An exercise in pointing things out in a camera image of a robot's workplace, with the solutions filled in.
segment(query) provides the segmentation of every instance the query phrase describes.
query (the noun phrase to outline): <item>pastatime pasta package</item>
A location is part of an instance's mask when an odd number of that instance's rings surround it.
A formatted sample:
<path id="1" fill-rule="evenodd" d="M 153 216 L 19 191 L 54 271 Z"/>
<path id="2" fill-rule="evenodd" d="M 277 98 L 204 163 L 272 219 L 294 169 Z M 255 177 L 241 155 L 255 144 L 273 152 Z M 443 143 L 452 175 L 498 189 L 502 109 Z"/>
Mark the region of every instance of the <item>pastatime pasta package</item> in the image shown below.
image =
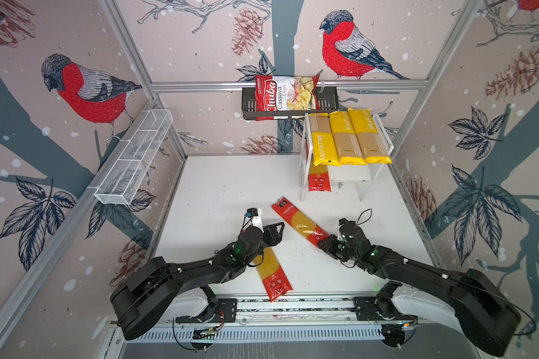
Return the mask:
<path id="1" fill-rule="evenodd" d="M 370 111 L 349 109 L 348 112 L 366 164 L 392 163 L 385 146 L 381 143 L 381 136 Z"/>
<path id="2" fill-rule="evenodd" d="M 302 213 L 295 205 L 293 205 L 287 198 L 282 197 L 276 204 L 271 206 L 281 218 L 283 218 L 290 226 L 294 227 L 295 231 L 306 238 L 317 247 L 317 243 L 329 237 L 329 234 L 316 225 L 316 223 L 309 219 Z"/>
<path id="3" fill-rule="evenodd" d="M 340 164 L 366 164 L 361 155 L 358 138 L 353 131 L 349 114 L 346 111 L 332 112 L 329 114 L 329 121 Z"/>
<path id="4" fill-rule="evenodd" d="M 313 141 L 313 164 L 339 166 L 336 144 L 333 141 L 329 116 L 327 113 L 309 115 L 309 130 Z"/>

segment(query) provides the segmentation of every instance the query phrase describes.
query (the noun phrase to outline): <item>black cable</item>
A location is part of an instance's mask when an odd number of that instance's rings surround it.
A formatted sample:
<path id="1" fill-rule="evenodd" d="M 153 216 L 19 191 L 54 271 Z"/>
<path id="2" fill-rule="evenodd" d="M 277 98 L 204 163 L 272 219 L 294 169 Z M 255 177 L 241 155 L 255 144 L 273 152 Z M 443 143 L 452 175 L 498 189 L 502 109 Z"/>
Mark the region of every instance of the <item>black cable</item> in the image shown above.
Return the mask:
<path id="1" fill-rule="evenodd" d="M 182 347 L 182 348 L 184 348 L 184 349 L 186 349 L 186 350 L 191 350 L 192 352 L 196 352 L 196 353 L 197 353 L 198 351 L 200 351 L 201 349 L 187 348 L 187 347 L 183 346 L 182 344 L 180 344 L 180 342 L 178 341 L 178 338 L 176 338 L 176 332 L 175 332 L 174 329 L 173 329 L 173 324 L 174 324 L 175 322 L 176 322 L 176 318 L 174 318 L 174 319 L 172 320 L 172 334 L 173 334 L 173 338 L 176 340 L 176 343 L 178 343 L 178 345 L 179 345 L 180 347 Z"/>
<path id="2" fill-rule="evenodd" d="M 248 263 L 248 267 L 251 267 L 251 268 L 259 267 L 263 262 L 264 262 L 264 252 L 261 253 L 261 262 L 259 262 L 259 264 L 251 265 L 250 263 Z"/>
<path id="3" fill-rule="evenodd" d="M 370 216 L 369 216 L 366 220 L 364 220 L 362 223 L 359 223 L 359 219 L 361 218 L 361 215 L 363 215 L 363 214 L 364 214 L 365 212 L 367 212 L 367 211 L 370 211 Z M 366 209 L 365 211 L 361 212 L 361 214 L 359 215 L 358 219 L 355 221 L 356 226 L 362 225 L 362 224 L 366 223 L 368 220 L 370 220 L 370 219 L 371 219 L 371 216 L 373 215 L 373 213 L 374 213 L 374 210 L 371 209 L 371 208 L 368 208 L 368 209 Z"/>
<path id="4" fill-rule="evenodd" d="M 392 260 L 391 262 L 401 263 L 401 261 L 398 261 L 398 260 Z M 441 276 L 441 273 L 434 272 L 433 270 L 428 269 L 428 268 L 425 268 L 425 267 L 422 267 L 422 266 L 420 266 L 420 265 L 417 265 L 417 264 L 414 264 L 414 263 L 410 263 L 410 262 L 407 262 L 407 264 L 412 265 L 412 266 L 417 267 L 417 268 L 425 269 L 425 270 L 427 270 L 428 272 L 431 272 L 431 273 L 433 273 L 433 274 L 435 274 L 435 275 Z M 495 294 L 495 293 L 491 293 L 490 291 L 484 290 L 484 289 L 482 289 L 482 288 L 479 288 L 479 287 L 477 287 L 476 285 L 469 284 L 469 283 L 464 283 L 464 282 L 461 282 L 461 281 L 459 281 L 459 280 L 453 279 L 451 276 L 448 276 L 447 279 L 451 279 L 452 281 L 457 282 L 457 283 L 459 283 L 459 284 L 463 284 L 463 285 L 466 285 L 466 286 L 468 286 L 468 287 L 475 288 L 475 289 L 477 289 L 477 290 L 480 290 L 480 291 L 482 291 L 482 292 L 486 292 L 486 293 L 488 293 L 488 294 L 490 294 L 490 295 L 492 295 L 492 296 L 495 296 L 495 297 L 497 297 L 497 298 L 499 298 L 499 299 L 501 299 L 501 300 L 504 300 L 504 301 L 506 301 L 507 303 L 509 303 L 510 305 L 512 305 L 512 306 L 516 307 L 517 309 L 519 309 L 519 310 L 520 310 L 521 312 L 523 312 L 527 317 L 529 317 L 529 319 L 531 320 L 531 323 L 533 323 L 533 329 L 530 330 L 530 331 L 528 331 L 528 332 L 526 332 L 526 333 L 516 333 L 516 334 L 513 334 L 513 336 L 515 336 L 515 337 L 520 337 L 520 336 L 522 336 L 522 335 L 529 335 L 529 334 L 533 334 L 533 333 L 537 330 L 537 323 L 535 323 L 535 320 L 533 319 L 533 317 L 530 316 L 529 313 L 527 313 L 527 312 L 526 312 L 525 310 L 523 310 L 521 307 L 519 307 L 519 306 L 515 305 L 514 303 L 510 302 L 509 299 L 504 298 L 504 297 L 502 297 L 502 296 L 500 296 L 500 295 L 497 295 L 497 294 Z"/>
<path id="5" fill-rule="evenodd" d="M 340 262 L 343 264 L 343 266 L 345 268 L 353 268 L 353 267 L 355 267 L 355 262 L 353 262 L 353 265 L 351 267 L 346 266 L 345 263 L 341 261 L 341 259 L 340 259 Z"/>

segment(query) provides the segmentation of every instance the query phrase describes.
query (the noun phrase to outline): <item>metal vent grille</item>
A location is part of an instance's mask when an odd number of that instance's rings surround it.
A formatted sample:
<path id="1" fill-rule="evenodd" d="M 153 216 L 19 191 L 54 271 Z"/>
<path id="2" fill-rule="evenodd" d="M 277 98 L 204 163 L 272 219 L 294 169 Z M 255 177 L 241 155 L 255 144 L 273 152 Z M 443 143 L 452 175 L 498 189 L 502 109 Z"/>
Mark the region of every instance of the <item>metal vent grille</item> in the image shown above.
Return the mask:
<path id="1" fill-rule="evenodd" d="M 194 327 L 176 327 L 180 342 L 211 342 L 191 339 Z M 260 326 L 224 327 L 216 335 L 216 343 L 299 342 L 319 340 L 381 340 L 381 325 L 319 325 L 319 326 Z M 154 327 L 130 343 L 174 342 L 171 327 Z"/>

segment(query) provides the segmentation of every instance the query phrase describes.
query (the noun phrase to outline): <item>bird wallpaper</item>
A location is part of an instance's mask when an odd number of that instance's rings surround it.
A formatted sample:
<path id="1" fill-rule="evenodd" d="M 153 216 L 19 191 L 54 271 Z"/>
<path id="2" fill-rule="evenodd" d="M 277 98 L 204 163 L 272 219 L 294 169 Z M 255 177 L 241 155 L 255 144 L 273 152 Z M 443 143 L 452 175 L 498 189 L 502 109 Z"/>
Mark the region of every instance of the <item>bird wallpaper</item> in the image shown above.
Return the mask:
<path id="1" fill-rule="evenodd" d="M 424 79 L 464 4 L 115 2 L 153 82 Z M 391 136 L 417 94 L 338 92 Z M 160 99 L 188 154 L 299 151 L 303 124 L 245 120 L 240 91 Z M 0 308 L 145 103 L 98 0 L 0 0 Z M 446 266 L 483 270 L 539 327 L 539 0 L 483 1 L 395 163 Z M 165 141 L 132 206 L 88 209 L 0 358 L 96 355 L 180 168 Z M 539 329 L 506 354 L 533 356 Z"/>
<path id="2" fill-rule="evenodd" d="M 422 79 L 463 0 L 118 0 L 155 82 Z M 170 35 L 175 29 L 176 36 Z M 339 91 L 340 108 L 371 109 L 395 133 L 417 91 Z M 246 121 L 238 92 L 161 94 L 188 154 L 299 151 L 302 121 Z"/>
<path id="3" fill-rule="evenodd" d="M 0 309 L 146 101 L 97 0 L 0 0 Z M 88 209 L 0 357 L 93 355 L 180 166 L 166 140 L 132 205 Z"/>

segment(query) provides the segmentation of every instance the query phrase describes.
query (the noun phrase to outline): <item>red bird illustration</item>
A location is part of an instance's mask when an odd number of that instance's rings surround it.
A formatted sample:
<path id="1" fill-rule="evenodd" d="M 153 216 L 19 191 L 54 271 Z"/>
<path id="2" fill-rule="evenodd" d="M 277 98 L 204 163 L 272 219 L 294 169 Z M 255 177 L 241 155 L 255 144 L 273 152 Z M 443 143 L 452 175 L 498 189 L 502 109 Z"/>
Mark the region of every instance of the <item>red bird illustration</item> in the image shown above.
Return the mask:
<path id="1" fill-rule="evenodd" d="M 323 19 L 320 29 L 323 30 L 323 60 L 335 71 L 336 79 L 355 76 L 359 80 L 368 72 L 385 72 L 401 80 L 407 79 L 393 71 L 373 41 L 363 36 L 349 11 L 332 11 Z"/>
<path id="2" fill-rule="evenodd" d="M 502 3 L 506 2 L 506 1 L 508 1 L 508 0 L 500 0 L 498 2 L 495 2 L 495 3 L 491 4 L 490 7 L 502 4 Z M 517 3 L 517 8 L 519 10 L 527 10 L 527 11 L 531 12 L 531 20 L 529 20 L 529 22 L 527 24 L 530 24 L 533 21 L 538 21 L 539 20 L 539 19 L 533 17 L 533 12 L 539 8 L 539 0 L 513 0 L 513 2 Z"/>
<path id="3" fill-rule="evenodd" d="M 106 139 L 106 144 L 111 139 L 119 139 L 114 135 L 114 120 L 126 110 L 126 101 L 131 93 L 142 88 L 106 71 L 80 66 L 61 54 L 50 55 L 44 61 L 42 76 L 48 91 L 58 90 L 60 97 L 83 119 L 112 125 L 112 134 Z"/>

